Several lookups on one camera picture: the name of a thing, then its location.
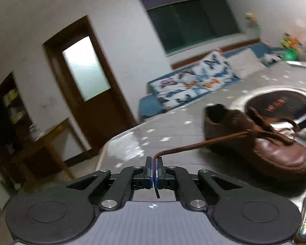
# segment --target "white pillow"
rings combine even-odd
[[[267,67],[261,62],[257,61],[255,63],[247,63],[242,65],[239,70],[234,71],[235,75],[240,79],[245,79],[247,76],[256,73],[260,70],[264,70]]]
[[[266,68],[250,48],[229,57],[227,61],[233,73],[240,79],[244,79],[250,74]]]

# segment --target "brown shoelace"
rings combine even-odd
[[[262,127],[265,131],[275,131],[273,129],[273,127],[271,126],[271,123],[279,123],[279,122],[283,122],[286,121],[288,123],[290,123],[293,128],[282,128],[281,130],[277,130],[277,132],[283,132],[285,130],[287,131],[294,131],[294,135],[293,137],[296,137],[297,132],[300,131],[300,128],[298,126],[298,124],[293,120],[293,118],[291,117],[274,117],[274,118],[267,118],[264,119],[261,115],[259,115],[259,113],[252,107],[248,108],[248,113],[247,113],[252,119],[253,121],[255,121],[255,123],[257,125],[259,125],[260,127]]]
[[[274,118],[274,122],[278,122],[279,119],[283,119],[283,118]],[[290,121],[292,121],[294,124],[294,128],[296,128],[297,124],[290,119]],[[265,123],[264,126],[261,126],[263,129],[269,129],[271,126],[268,122],[263,121]],[[278,141],[283,142],[285,145],[291,145],[293,144],[294,140],[275,131],[272,127],[271,129],[269,129],[270,131],[252,131],[252,130],[247,130],[247,131],[242,131],[242,132],[238,132],[238,133],[234,133],[231,135],[227,135],[227,136],[221,136],[218,138],[214,138],[214,139],[210,139],[207,141],[203,141],[200,143],[196,143],[196,144],[191,144],[188,146],[181,146],[181,147],[176,147],[176,148],[171,148],[171,149],[167,149],[167,150],[163,150],[158,152],[157,154],[154,155],[153,157],[153,184],[154,184],[154,188],[155,188],[155,192],[158,198],[160,198],[159,192],[156,188],[156,184],[155,184],[155,180],[156,180],[156,164],[155,164],[155,160],[160,157],[160,156],[164,156],[164,155],[170,155],[170,154],[176,154],[179,152],[184,152],[184,151],[189,151],[189,150],[193,150],[193,149],[198,149],[201,147],[206,147],[206,146],[210,146],[210,145],[214,145],[214,144],[218,144],[220,142],[224,142],[224,141],[230,141],[230,140],[234,140],[234,139],[238,139],[238,138],[244,138],[246,136],[254,136],[255,138],[272,138]]]

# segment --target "wooden door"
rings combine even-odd
[[[52,71],[92,147],[136,125],[87,17],[44,43]]]

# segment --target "wooden table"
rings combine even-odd
[[[33,173],[29,170],[29,168],[24,163],[24,160],[34,155],[36,152],[38,152],[43,147],[45,147],[48,150],[48,152],[50,152],[50,155],[53,158],[53,160],[59,165],[60,168],[62,168],[65,171],[68,177],[71,180],[75,179],[75,176],[71,173],[67,164],[62,161],[54,145],[52,144],[52,141],[66,129],[68,129],[71,132],[72,136],[74,137],[74,139],[76,140],[80,148],[82,148],[84,152],[87,152],[85,146],[79,139],[74,128],[70,124],[69,119],[67,118],[61,123],[47,130],[45,134],[41,136],[40,138],[38,138],[36,141],[34,142],[30,141],[30,143],[26,144],[25,147],[20,152],[12,156],[10,161],[17,165],[17,167],[20,169],[21,173],[25,177],[26,181],[31,184],[31,188],[38,188],[39,183],[36,177],[33,175]]]

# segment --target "shoe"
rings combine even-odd
[[[297,131],[293,120],[286,121]],[[264,175],[286,181],[306,179],[306,148],[275,131],[253,108],[246,114],[221,104],[206,107],[204,132],[206,142],[213,143],[212,151],[233,150]]]

